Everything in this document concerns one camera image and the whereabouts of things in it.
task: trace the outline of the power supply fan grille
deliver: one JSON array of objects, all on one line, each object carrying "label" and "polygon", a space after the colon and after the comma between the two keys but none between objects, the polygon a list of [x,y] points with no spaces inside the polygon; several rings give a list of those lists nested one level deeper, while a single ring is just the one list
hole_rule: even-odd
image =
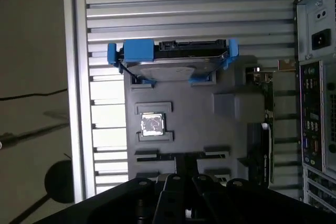
[{"label": "power supply fan grille", "polygon": [[331,111],[330,111],[330,126],[331,126],[331,141],[336,142],[336,94],[330,95]]}]

